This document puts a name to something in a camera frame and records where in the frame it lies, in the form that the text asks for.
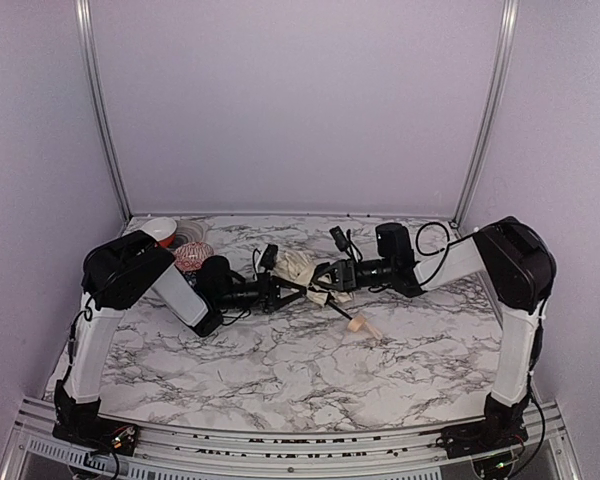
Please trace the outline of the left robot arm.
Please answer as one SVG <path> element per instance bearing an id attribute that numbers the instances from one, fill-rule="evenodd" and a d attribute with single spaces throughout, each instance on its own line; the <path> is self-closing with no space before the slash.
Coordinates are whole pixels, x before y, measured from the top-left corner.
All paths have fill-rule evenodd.
<path id="1" fill-rule="evenodd" d="M 103 452 L 131 455 L 139 428 L 100 416 L 101 376 L 115 331 L 147 292 L 198 337 L 224 325 L 227 310 L 274 312 L 300 298 L 304 286 L 272 275 L 277 249 L 265 250 L 265 267 L 247 281 L 229 261 L 212 255 L 189 283 L 174 255 L 142 231 L 92 250 L 83 262 L 82 298 L 67 341 L 68 366 L 56 381 L 53 403 L 55 438 Z"/>

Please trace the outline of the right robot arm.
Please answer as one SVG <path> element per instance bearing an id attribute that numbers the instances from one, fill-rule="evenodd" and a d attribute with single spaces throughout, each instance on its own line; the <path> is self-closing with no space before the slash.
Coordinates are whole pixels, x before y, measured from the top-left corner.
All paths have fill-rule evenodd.
<path id="1" fill-rule="evenodd" d="M 378 256 L 364 260 L 350 238 L 334 227 L 331 235 L 348 258 L 323 263 L 310 277 L 313 287 L 351 293 L 386 287 L 416 298 L 466 278 L 479 279 L 493 296 L 501 340 L 494 381 L 483 416 L 443 428 L 437 439 L 448 458 L 483 454 L 525 442 L 524 412 L 535 402 L 532 376 L 543 342 L 543 322 L 557 274 L 554 256 L 528 225 L 513 216 L 424 252 L 420 236 L 401 223 L 376 227 Z"/>

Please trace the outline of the red patterned bowl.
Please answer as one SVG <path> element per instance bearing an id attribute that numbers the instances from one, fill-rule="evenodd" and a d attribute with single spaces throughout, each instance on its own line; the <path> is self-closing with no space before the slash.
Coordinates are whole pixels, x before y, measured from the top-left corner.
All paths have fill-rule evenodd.
<path id="1" fill-rule="evenodd" d="M 213 255 L 213 248 L 206 242 L 189 242 L 175 250 L 175 266 L 181 272 L 195 272 Z"/>

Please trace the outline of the cream and black umbrella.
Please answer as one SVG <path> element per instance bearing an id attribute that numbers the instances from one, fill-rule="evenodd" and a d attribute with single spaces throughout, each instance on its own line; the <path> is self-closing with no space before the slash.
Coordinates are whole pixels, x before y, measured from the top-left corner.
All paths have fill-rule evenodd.
<path id="1" fill-rule="evenodd" d="M 305 296 L 321 307 L 329 307 L 339 313 L 347 321 L 347 329 L 358 333 L 366 331 L 374 339 L 381 340 L 382 333 L 368 319 L 358 313 L 352 315 L 342 308 L 354 299 L 351 292 L 336 289 L 336 282 L 327 273 L 319 272 L 319 265 L 303 251 L 282 250 L 276 255 L 273 267 L 275 276 L 304 287 Z"/>

